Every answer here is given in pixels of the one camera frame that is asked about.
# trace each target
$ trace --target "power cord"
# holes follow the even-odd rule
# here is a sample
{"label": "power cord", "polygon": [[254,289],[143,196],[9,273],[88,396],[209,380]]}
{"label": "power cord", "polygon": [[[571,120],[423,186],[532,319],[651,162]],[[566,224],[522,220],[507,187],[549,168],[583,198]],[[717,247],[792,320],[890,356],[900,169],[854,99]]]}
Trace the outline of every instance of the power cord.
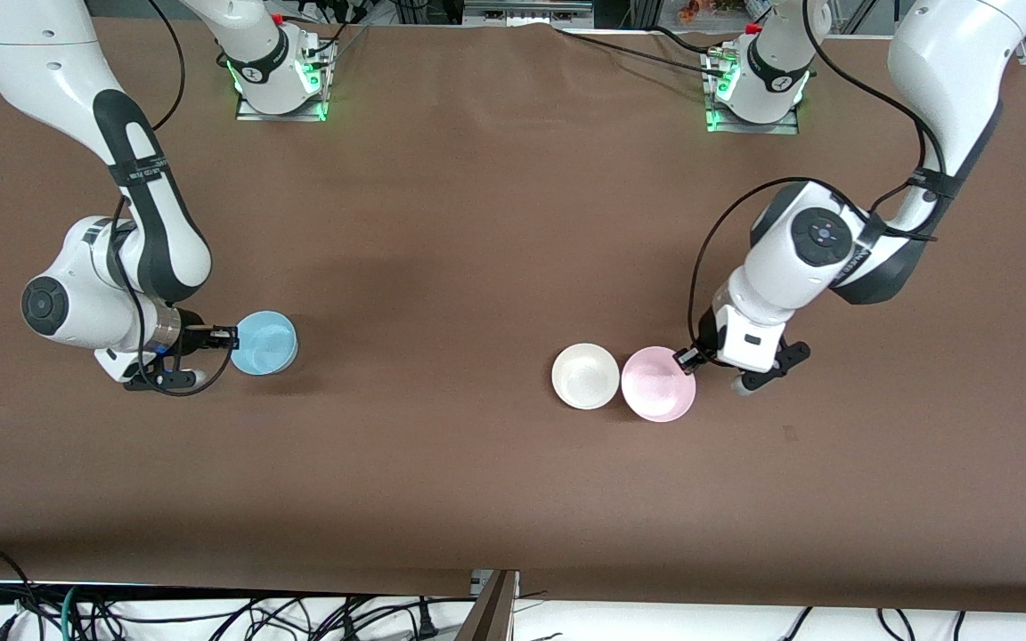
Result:
{"label": "power cord", "polygon": [[187,81],[188,72],[185,65],[185,49],[180,45],[180,39],[176,37],[176,32],[172,29],[171,22],[168,22],[168,16],[164,15],[164,11],[160,10],[159,5],[156,0],[146,0],[149,4],[153,5],[153,10],[156,11],[156,15],[160,16],[160,22],[163,22],[165,28],[168,30],[168,37],[172,38],[172,45],[176,49],[176,65],[180,65],[180,79],[176,82],[176,97],[172,101],[172,106],[168,107],[168,111],[160,117],[158,123],[153,126],[153,130],[156,131],[163,126],[164,123],[168,122],[168,118],[172,117],[172,114],[176,113],[176,107],[180,107],[180,102],[185,97],[185,82]]}
{"label": "power cord", "polygon": [[966,611],[961,610],[956,612],[956,624],[952,626],[952,641],[960,641],[960,629],[964,626],[964,615]]}
{"label": "power cord", "polygon": [[897,612],[897,616],[901,617],[901,623],[905,624],[905,631],[907,631],[908,633],[908,640],[906,638],[902,638],[901,636],[899,636],[899,634],[893,631],[892,628],[889,628],[889,624],[886,624],[886,620],[884,620],[884,608],[876,609],[876,620],[879,622],[881,628],[884,629],[884,632],[890,637],[895,638],[896,641],[916,641],[916,634],[913,633],[913,626],[909,625],[908,616],[905,616],[905,611],[902,610],[901,608],[897,608],[895,612]]}
{"label": "power cord", "polygon": [[799,613],[797,619],[794,620],[794,625],[790,626],[790,632],[779,641],[794,641],[795,637],[798,637],[798,630],[801,630],[801,625],[806,623],[806,617],[810,616],[810,612],[814,611],[814,606],[802,608],[801,613]]}
{"label": "power cord", "polygon": [[675,42],[675,44],[678,44],[679,47],[687,49],[688,51],[696,52],[696,53],[701,53],[701,54],[702,53],[707,53],[708,49],[710,49],[712,47],[717,47],[718,44],[722,44],[723,43],[723,42],[720,41],[720,42],[717,42],[716,44],[710,45],[710,47],[697,47],[697,45],[692,44],[692,42],[687,42],[686,40],[681,39],[681,37],[679,37],[678,33],[673,32],[671,29],[667,29],[664,26],[660,26],[658,24],[652,25],[650,28],[644,29],[644,31],[649,31],[649,32],[653,32],[653,33],[663,33],[664,36],[670,37],[671,40],[672,40],[672,42]]}
{"label": "power cord", "polygon": [[427,638],[438,637],[438,629],[435,622],[430,617],[430,604],[427,604],[425,597],[419,597],[419,631],[415,635],[416,641],[425,641]]}
{"label": "power cord", "polygon": [[24,606],[26,610],[30,610],[39,617],[37,620],[37,637],[39,641],[45,641],[45,623],[42,620],[42,605],[39,600],[37,600],[37,594],[34,593],[33,584],[29,576],[26,576],[26,572],[22,571],[19,564],[15,563],[15,560],[11,559],[7,553],[0,550],[0,561],[10,565],[10,570],[15,572],[17,580],[22,582],[22,588],[24,588],[24,600],[19,603]]}
{"label": "power cord", "polygon": [[723,77],[723,72],[713,69],[704,69],[701,66],[688,65],[686,63],[680,63],[679,61],[669,61],[667,57],[654,56],[652,53],[644,53],[643,51],[636,51],[635,49],[628,49],[627,47],[620,47],[619,44],[611,44],[610,42],[604,42],[603,40],[596,40],[594,37],[581,36],[579,33],[569,33],[567,31],[557,30],[557,33],[561,36],[573,37],[574,40],[581,40],[582,42],[587,42],[587,44],[595,44],[597,47],[604,47],[606,49],[614,49],[616,51],[622,51],[624,53],[631,54],[632,56],[647,57],[648,61],[655,61],[657,63],[663,63],[663,65],[670,65],[673,68],[685,69],[688,71],[704,74],[704,76],[721,78]]}

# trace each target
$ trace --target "robotic arm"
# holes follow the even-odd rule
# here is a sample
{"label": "robotic arm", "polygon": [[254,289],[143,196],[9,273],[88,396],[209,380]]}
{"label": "robotic arm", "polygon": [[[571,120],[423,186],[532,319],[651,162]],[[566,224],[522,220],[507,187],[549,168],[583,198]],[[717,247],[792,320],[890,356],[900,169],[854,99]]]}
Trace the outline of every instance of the robotic arm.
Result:
{"label": "robotic arm", "polygon": [[[824,0],[786,0],[759,37],[780,32],[773,31],[778,21],[793,34],[795,4],[798,29],[805,31],[801,3],[806,15],[823,19]],[[818,37],[818,25],[812,19],[811,26]],[[782,332],[794,312],[824,289],[853,305],[882,303],[900,292],[924,250],[922,236],[936,230],[995,129],[1002,70],[1025,34],[1026,0],[917,1],[901,22],[887,64],[897,89],[934,131],[940,150],[925,143],[923,167],[908,179],[901,210],[884,224],[821,184],[783,188],[754,222],[752,248],[713,297],[696,345],[677,354],[680,366],[734,365],[744,370],[734,387],[750,394],[810,355],[805,345],[787,346]],[[740,61],[750,56],[748,38],[740,39],[740,48],[748,49]],[[805,73],[814,49],[790,44],[790,50],[795,57],[775,68]],[[766,71],[758,78],[754,65],[740,70],[752,81],[740,78],[729,105],[744,115],[736,109],[739,91],[761,90],[778,76]],[[781,118],[792,102],[774,101],[773,112],[759,114]]]}
{"label": "robotic arm", "polygon": [[268,13],[262,0],[180,0],[204,22],[228,57],[236,89],[265,114],[297,110],[322,88],[331,42]]}
{"label": "robotic arm", "polygon": [[[26,323],[49,339],[93,349],[117,382],[170,350],[180,357],[174,346],[184,332],[186,353],[231,347],[193,333],[202,320],[172,307],[204,284],[212,258],[153,127],[111,73],[80,0],[0,0],[0,92],[102,158],[131,214],[118,226],[94,215],[71,227],[51,267],[26,285]],[[176,376],[191,387],[200,374]]]}

